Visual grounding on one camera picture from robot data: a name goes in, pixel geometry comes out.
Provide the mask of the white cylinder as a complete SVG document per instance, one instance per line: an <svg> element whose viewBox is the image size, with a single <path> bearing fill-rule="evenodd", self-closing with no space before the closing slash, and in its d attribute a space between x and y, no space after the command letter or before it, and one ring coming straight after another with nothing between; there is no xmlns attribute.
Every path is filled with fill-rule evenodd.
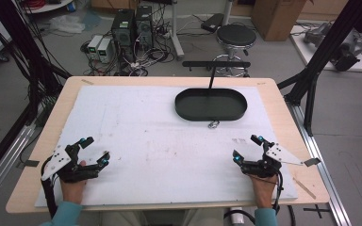
<svg viewBox="0 0 362 226"><path fill-rule="evenodd" d="M241 214L241 210L241 207L230 208L230 211L232 212L230 219L233 226L242 226L244 224L244 216Z"/></svg>

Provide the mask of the black power adapter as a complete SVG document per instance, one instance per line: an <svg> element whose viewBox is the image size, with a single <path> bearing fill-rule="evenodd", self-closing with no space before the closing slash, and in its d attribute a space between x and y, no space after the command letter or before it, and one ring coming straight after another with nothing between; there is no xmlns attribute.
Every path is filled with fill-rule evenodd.
<svg viewBox="0 0 362 226"><path fill-rule="evenodd" d="M201 24L201 28L208 32L215 32L221 25L223 21L223 14L222 13L216 13L213 14L210 18L205 20Z"/></svg>

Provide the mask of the white board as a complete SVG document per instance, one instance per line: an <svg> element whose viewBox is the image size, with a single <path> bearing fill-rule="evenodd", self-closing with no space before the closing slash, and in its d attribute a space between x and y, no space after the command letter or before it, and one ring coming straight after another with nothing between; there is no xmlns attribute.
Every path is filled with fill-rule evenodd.
<svg viewBox="0 0 362 226"><path fill-rule="evenodd" d="M304 43L304 34L305 31L300 25L294 25L290 33L290 38L294 43L296 49L298 50L304 64L307 65L309 60L313 57L314 53L316 52L317 48L312 43ZM362 73L362 55L359 54L357 58L359 59L359 61L356 62L349 69L349 72Z"/></svg>

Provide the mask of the white foam mat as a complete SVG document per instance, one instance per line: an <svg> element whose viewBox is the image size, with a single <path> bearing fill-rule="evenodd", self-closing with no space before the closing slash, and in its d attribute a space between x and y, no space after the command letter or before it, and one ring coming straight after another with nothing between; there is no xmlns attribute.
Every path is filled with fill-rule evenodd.
<svg viewBox="0 0 362 226"><path fill-rule="evenodd" d="M240 88L244 116L221 121L186 121L175 111L179 87L85 86L76 97L51 154L85 137L93 142L80 159L93 164L109 153L109 164L89 180L86 206L173 208L179 204L244 204L254 198L252 182L233 160L239 152L260 159L252 135L276 139L256 88Z"/></svg>

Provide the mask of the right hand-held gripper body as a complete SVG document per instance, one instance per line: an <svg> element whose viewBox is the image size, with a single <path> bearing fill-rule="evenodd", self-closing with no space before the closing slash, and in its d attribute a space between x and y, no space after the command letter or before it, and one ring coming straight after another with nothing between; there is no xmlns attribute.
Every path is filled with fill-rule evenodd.
<svg viewBox="0 0 362 226"><path fill-rule="evenodd" d="M278 143L263 141L258 146L263 149L262 158L257 161L246 161L239 157L239 167L242 173L260 178L279 174L282 164L301 166L304 162Z"/></svg>

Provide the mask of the aluminium rail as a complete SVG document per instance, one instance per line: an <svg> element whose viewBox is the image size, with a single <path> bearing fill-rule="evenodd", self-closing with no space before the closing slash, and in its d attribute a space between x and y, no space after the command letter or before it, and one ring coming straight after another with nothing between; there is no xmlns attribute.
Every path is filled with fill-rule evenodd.
<svg viewBox="0 0 362 226"><path fill-rule="evenodd" d="M28 141L33 137L36 125L31 124L24 126L14 139L4 149L3 157L0 159L0 185L8 175L10 169L20 156L21 151L25 148Z"/></svg>
<svg viewBox="0 0 362 226"><path fill-rule="evenodd" d="M328 195L330 197L330 201L328 202L329 209L332 213L333 219L336 222L337 226L353 226L349 216L344 208L344 205L341 201L341 198L339 197L337 193L337 189L334 185L334 182L332 180L332 177L328 171L328 168L326 167L320 148L318 147L318 144L313 136L310 136L309 133L304 128L304 112L299 106L294 106L292 104L287 104L287 107L289 109L289 112L292 116L292 118L295 120L295 124L298 127L298 130L304 140L304 144L306 148L308 149L308 152L310 155L314 158L319 158L321 161L319 164L317 164L317 168L320 172L320 176L322 178L322 181L326 187L326 190L328 192Z"/></svg>

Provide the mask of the white desk leg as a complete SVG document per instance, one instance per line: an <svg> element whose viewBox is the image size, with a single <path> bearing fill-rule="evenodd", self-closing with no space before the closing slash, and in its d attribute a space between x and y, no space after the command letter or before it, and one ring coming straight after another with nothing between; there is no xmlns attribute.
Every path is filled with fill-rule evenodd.
<svg viewBox="0 0 362 226"><path fill-rule="evenodd" d="M180 40L177 36L177 0L171 0L172 2L172 29L170 32L171 40L173 43L173 49L175 51L175 58L177 60L182 60L185 56L184 51L182 49Z"/></svg>

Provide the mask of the grey robot device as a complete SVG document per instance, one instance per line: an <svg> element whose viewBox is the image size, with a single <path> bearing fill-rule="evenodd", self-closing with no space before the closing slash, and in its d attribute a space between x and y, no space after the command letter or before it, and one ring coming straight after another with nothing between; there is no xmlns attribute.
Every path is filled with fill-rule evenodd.
<svg viewBox="0 0 362 226"><path fill-rule="evenodd" d="M319 47L329 30L332 23L323 23L320 27L307 31L304 34L304 43L313 43ZM357 56L362 52L362 39L350 32L345 40L339 45L332 54L330 62L339 72L348 71L352 66L359 62Z"/></svg>

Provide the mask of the thin wooden strip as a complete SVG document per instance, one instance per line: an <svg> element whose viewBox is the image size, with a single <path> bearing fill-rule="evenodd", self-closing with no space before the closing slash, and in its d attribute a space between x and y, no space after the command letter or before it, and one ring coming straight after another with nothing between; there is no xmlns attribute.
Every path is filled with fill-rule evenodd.
<svg viewBox="0 0 362 226"><path fill-rule="evenodd" d="M313 200L316 200L317 197L316 195L307 187L305 186L301 181L299 181L298 179L296 179L295 177L292 177L292 179L295 181L295 183L302 189L304 190Z"/></svg>

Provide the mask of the black stand with oval tray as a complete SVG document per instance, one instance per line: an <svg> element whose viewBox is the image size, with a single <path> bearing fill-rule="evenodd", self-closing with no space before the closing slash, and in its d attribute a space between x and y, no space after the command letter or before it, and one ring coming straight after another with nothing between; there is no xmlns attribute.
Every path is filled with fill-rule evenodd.
<svg viewBox="0 0 362 226"><path fill-rule="evenodd" d="M212 74L207 88L189 88L178 93L174 99L176 113L187 121L236 121L248 108L246 98L234 89L213 87L217 68L241 67L247 69L250 62L235 61L184 61L184 67L207 67Z"/></svg>

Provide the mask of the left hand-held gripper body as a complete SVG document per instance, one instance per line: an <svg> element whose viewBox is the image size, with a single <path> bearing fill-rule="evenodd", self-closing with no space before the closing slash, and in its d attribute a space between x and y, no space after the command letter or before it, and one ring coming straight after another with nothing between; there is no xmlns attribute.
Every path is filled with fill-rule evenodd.
<svg viewBox="0 0 362 226"><path fill-rule="evenodd" d="M76 183L96 178L103 167L99 167L97 163L82 166L78 162L78 154L81 149L76 142L73 145L67 145L65 148L54 150L46 165L41 168L41 179L47 181L55 174L66 183Z"/></svg>

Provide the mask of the black round stool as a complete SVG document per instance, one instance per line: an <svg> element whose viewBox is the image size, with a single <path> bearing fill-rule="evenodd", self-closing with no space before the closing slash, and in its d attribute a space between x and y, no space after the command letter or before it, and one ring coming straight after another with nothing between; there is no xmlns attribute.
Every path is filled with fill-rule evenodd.
<svg viewBox="0 0 362 226"><path fill-rule="evenodd" d="M237 52L248 56L248 50L255 45L256 34L244 24L227 24L217 30L217 41L225 53L216 56L214 61L242 62ZM247 67L222 66L216 72L228 77L249 77Z"/></svg>

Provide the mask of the white power supply unit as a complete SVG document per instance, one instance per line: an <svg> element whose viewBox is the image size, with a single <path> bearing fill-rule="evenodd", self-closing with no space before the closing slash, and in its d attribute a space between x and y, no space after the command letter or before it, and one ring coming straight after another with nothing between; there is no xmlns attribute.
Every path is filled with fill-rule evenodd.
<svg viewBox="0 0 362 226"><path fill-rule="evenodd" d="M99 54L98 54L98 47L100 45L100 42L102 40L102 35L95 35L90 43L88 44L88 52L91 59L98 60Z"/></svg>
<svg viewBox="0 0 362 226"><path fill-rule="evenodd" d="M109 38L103 38L98 47L98 55L102 63L108 63L112 59L112 46Z"/></svg>

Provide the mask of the white round table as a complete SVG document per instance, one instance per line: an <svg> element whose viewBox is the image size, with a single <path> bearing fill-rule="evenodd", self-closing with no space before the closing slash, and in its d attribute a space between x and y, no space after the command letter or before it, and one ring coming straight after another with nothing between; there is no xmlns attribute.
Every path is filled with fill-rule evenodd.
<svg viewBox="0 0 362 226"><path fill-rule="evenodd" d="M21 7L26 13L43 13L59 8L66 8L68 11L73 12L76 10L74 0L24 0Z"/></svg>

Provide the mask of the black metal frame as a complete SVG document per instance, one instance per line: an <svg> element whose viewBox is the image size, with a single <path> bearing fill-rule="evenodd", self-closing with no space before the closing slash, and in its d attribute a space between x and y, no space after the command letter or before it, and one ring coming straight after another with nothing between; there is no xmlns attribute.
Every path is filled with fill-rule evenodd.
<svg viewBox="0 0 362 226"><path fill-rule="evenodd" d="M308 64L299 73L277 84L279 89L293 85L292 90L284 96L286 102L291 105L300 105L306 95L303 126L311 137L317 80L332 54L361 18L362 0L349 0Z"/></svg>
<svg viewBox="0 0 362 226"><path fill-rule="evenodd" d="M0 22L8 31L11 41L0 32L0 41L15 60L23 77L28 81L29 103L0 142L0 161L24 125L37 118L38 106L43 102L52 103L63 89L59 78L68 79L72 75L60 64L55 65L49 58L50 52L43 40L40 43L46 55L34 41L30 28L22 12L12 0L0 0Z"/></svg>

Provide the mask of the person's left hand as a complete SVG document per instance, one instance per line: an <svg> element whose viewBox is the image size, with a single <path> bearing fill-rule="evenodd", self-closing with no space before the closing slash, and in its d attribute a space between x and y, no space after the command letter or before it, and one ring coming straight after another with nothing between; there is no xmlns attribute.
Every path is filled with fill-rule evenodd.
<svg viewBox="0 0 362 226"><path fill-rule="evenodd" d="M61 186L63 200L65 202L80 204L83 200L83 193L86 184L87 184L86 180L79 181L76 183L66 183L63 180L61 180L60 186Z"/></svg>

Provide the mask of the cardboard box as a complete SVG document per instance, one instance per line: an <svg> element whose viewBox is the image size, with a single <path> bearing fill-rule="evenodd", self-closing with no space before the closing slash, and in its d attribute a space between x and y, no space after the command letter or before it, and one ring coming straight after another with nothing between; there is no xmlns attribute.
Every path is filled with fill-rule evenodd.
<svg viewBox="0 0 362 226"><path fill-rule="evenodd" d="M251 19L264 41L285 41L307 0L255 0Z"/></svg>

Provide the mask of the person's right hand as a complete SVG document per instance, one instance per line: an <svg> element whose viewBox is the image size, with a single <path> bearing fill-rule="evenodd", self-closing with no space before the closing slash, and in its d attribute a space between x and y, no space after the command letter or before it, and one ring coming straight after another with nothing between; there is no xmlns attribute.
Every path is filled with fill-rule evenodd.
<svg viewBox="0 0 362 226"><path fill-rule="evenodd" d="M258 208L272 207L272 192L278 182L277 176L260 178L255 175L249 175L255 193L255 203Z"/></svg>

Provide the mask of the black computer tower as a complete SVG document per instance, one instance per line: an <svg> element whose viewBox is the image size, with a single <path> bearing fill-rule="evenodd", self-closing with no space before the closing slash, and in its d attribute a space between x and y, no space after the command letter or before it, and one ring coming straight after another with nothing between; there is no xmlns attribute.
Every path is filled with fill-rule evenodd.
<svg viewBox="0 0 362 226"><path fill-rule="evenodd" d="M151 6L138 6L136 10L136 26L141 49L150 49L153 44L153 20Z"/></svg>
<svg viewBox="0 0 362 226"><path fill-rule="evenodd" d="M119 9L112 23L111 33L116 52L129 62L133 62L136 38L135 11L129 8Z"/></svg>

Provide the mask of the white plastic bag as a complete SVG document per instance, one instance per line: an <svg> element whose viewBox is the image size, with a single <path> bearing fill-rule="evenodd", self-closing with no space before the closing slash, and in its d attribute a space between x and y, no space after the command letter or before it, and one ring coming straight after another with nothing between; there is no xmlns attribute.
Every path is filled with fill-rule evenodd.
<svg viewBox="0 0 362 226"><path fill-rule="evenodd" d="M49 23L51 29L71 34L80 34L85 29L78 16L62 15L52 18Z"/></svg>

